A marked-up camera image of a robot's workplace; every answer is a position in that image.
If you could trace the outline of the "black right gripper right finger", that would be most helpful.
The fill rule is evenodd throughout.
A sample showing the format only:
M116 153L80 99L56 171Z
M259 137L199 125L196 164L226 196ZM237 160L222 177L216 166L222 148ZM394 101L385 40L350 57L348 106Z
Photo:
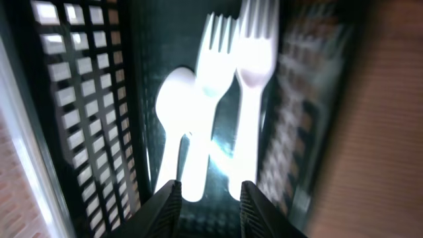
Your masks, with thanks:
M241 185L242 238L306 238L251 181Z

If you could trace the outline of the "white plastic spoon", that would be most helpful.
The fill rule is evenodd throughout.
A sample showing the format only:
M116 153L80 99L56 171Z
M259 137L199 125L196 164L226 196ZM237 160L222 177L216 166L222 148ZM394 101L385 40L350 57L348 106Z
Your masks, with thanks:
M195 74L187 67L171 71L163 81L155 104L156 115L165 130L165 146L155 192L177 179L181 139L189 131Z

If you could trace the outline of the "white plastic fork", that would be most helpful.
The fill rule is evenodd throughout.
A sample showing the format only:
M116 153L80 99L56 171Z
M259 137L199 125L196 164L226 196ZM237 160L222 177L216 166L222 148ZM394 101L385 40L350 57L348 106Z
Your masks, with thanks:
M228 182L236 200L243 181L256 182L262 93L276 68L279 26L280 0L243 1L235 48L239 121Z
M182 197L188 202L204 195L215 112L233 82L238 37L236 19L207 16L196 64L192 137L181 176Z

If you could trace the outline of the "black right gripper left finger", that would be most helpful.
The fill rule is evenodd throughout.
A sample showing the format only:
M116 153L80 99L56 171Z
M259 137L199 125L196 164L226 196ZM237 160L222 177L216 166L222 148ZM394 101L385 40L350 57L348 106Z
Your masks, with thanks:
M125 224L111 232L113 238L174 238L182 207L181 182L169 180Z

